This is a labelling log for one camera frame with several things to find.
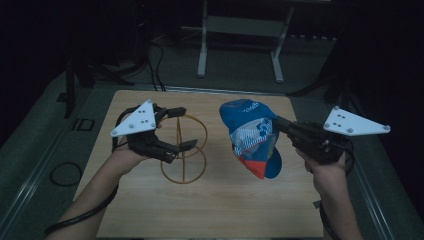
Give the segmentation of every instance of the cable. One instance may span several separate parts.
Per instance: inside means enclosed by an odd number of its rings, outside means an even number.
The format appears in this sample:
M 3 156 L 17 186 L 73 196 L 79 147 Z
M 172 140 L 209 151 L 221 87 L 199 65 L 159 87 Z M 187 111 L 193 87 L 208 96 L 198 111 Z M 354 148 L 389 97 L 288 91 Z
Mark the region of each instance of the cable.
M 126 141 L 126 142 L 124 142 L 124 143 L 119 144 L 118 146 L 116 146 L 116 148 L 122 147 L 122 146 L 124 146 L 125 144 L 128 144 L 128 141 Z
M 89 212 L 86 212 L 84 214 L 81 214 L 77 217 L 53 224 L 52 226 L 46 228 L 44 230 L 44 235 L 48 236 L 49 234 L 51 234 L 52 232 L 55 232 L 59 229 L 65 228 L 65 227 L 69 227 L 71 225 L 74 225 L 76 223 L 82 222 L 94 215 L 96 215 L 97 213 L 99 213 L 101 210 L 103 210 L 104 208 L 106 208 L 115 198 L 116 193 L 118 192 L 118 185 L 116 185 L 115 189 L 112 191 L 112 193 L 109 195 L 109 197 L 103 201 L 99 206 L 95 207 L 94 209 L 92 209 Z
M 150 59 L 147 59 L 147 64 L 148 64 L 149 69 L 150 69 L 150 72 L 149 73 L 150 73 L 150 76 L 151 76 L 152 85 L 155 88 L 155 90 L 158 91 L 158 89 L 156 87 L 156 81 L 157 81 L 159 83 L 159 85 L 160 85 L 160 88 L 161 88 L 162 92 L 166 92 L 165 85 L 162 83 L 162 81 L 161 81 L 161 79 L 159 77 L 159 65 L 160 65 L 160 63 L 162 61 L 162 58 L 163 58 L 163 48 L 161 46 L 159 46 L 158 44 L 155 44 L 153 42 L 152 42 L 152 46 L 155 46 L 155 47 L 159 48 L 160 51 L 161 51 L 161 54 L 160 54 L 160 57 L 159 57 L 159 60 L 158 60 L 158 63 L 156 65 L 156 69 L 155 70 L 153 69 L 153 65 L 152 65 L 152 62 L 150 61 Z
M 78 178 L 78 181 L 76 181 L 76 182 L 73 182 L 73 183 L 59 183 L 58 181 L 56 181 L 55 179 L 54 179 L 54 174 L 55 174 L 55 172 L 60 168 L 60 167 L 62 167 L 62 166 L 65 166 L 65 165 L 71 165 L 71 166 L 74 166 L 77 170 L 78 170 L 78 174 L 79 174 L 79 178 Z M 79 181 L 81 180 L 81 178 L 82 178 L 82 169 L 81 169 L 81 167 L 80 166 L 78 166 L 78 164 L 76 164 L 76 163 L 73 163 L 73 162 L 64 162 L 64 163 L 61 163 L 61 164 L 59 164 L 59 165 L 57 165 L 51 172 L 50 172 L 50 181 L 54 184 L 54 185 L 57 185 L 57 186 L 60 186 L 60 187 L 71 187 L 71 186 L 75 186 L 75 185 L 78 185 L 78 183 L 79 183 Z
M 331 227 L 330 221 L 328 220 L 327 214 L 325 213 L 324 207 L 322 206 L 322 202 L 319 206 L 319 215 L 321 217 L 322 224 L 324 225 L 325 230 L 327 230 L 328 234 L 330 234 L 333 240 L 341 240 L 339 236 L 337 236 L 334 229 Z
M 348 176 L 352 172 L 356 162 L 355 155 L 353 154 L 353 142 L 350 139 L 348 142 L 350 143 L 350 148 L 344 149 L 344 151 L 348 154 L 346 158 L 346 163 L 349 163 L 349 166 L 346 169 L 346 176 Z

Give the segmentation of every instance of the wooden table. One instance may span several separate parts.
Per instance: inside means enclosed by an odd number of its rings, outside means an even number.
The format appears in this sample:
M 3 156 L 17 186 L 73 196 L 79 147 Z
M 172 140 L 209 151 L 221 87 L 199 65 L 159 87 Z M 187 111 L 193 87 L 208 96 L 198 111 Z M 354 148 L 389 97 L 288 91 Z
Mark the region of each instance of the wooden table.
M 118 116 L 127 108 L 151 99 L 161 107 L 185 107 L 187 114 L 207 128 L 203 153 L 204 174 L 189 184 L 176 184 L 164 177 L 158 160 L 146 160 L 120 182 L 119 192 L 109 205 L 98 237 L 140 238 L 262 238 L 320 237 L 322 224 L 313 202 L 319 200 L 312 175 L 304 169 L 290 140 L 280 134 L 276 144 L 283 158 L 282 172 L 274 179 L 258 179 L 234 156 L 228 129 L 221 121 L 222 103 L 250 98 L 268 105 L 274 113 L 295 120 L 291 102 L 281 96 L 117 91 L 87 163 L 76 196 L 86 186 L 111 151 L 110 132 Z M 175 119 L 162 123 L 156 134 L 174 144 Z M 200 124 L 181 118 L 183 140 L 205 140 Z M 186 160 L 203 164 L 198 153 Z M 173 177 L 182 176 L 181 159 L 163 163 Z M 186 178 L 200 168 L 190 169 Z

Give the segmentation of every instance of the white bracket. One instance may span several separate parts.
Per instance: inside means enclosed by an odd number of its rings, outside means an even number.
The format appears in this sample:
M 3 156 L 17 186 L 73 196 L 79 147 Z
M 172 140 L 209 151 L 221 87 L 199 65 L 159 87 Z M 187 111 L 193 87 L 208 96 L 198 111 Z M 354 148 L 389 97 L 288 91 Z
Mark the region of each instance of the white bracket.
M 145 132 L 156 128 L 155 112 L 150 99 L 145 101 L 130 116 L 122 121 L 110 135 L 118 137 L 138 132 Z
M 338 106 L 333 108 L 323 128 L 329 132 L 335 132 L 346 136 L 371 135 L 390 132 L 389 125 L 381 125 L 345 111 Z

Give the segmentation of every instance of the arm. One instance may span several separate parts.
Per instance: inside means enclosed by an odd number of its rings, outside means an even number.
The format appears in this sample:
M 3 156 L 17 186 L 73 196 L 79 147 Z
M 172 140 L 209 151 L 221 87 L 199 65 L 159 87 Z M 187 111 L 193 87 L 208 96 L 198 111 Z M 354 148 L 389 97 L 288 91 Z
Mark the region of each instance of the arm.
M 71 219 L 99 206 L 113 192 L 121 177 L 145 159 L 148 158 L 129 150 L 127 145 L 117 148 L 59 221 Z M 82 222 L 55 231 L 46 239 L 95 239 L 105 211 L 106 208 Z
M 299 150 L 296 151 L 305 160 L 306 170 L 314 174 L 315 189 L 321 196 L 327 218 L 336 234 L 343 240 L 362 239 L 349 196 L 345 154 L 336 163 L 321 165 Z M 327 232 L 324 232 L 324 238 L 331 239 Z

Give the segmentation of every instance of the blue cap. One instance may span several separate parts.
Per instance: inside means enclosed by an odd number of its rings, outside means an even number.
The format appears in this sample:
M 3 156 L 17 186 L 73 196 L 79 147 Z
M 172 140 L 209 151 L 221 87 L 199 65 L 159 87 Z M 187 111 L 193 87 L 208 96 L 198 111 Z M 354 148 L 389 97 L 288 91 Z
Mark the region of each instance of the blue cap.
M 272 127 L 277 119 L 263 103 L 239 99 L 221 105 L 221 119 L 228 127 L 237 158 L 258 178 L 275 178 L 282 160 L 275 148 L 279 131 Z

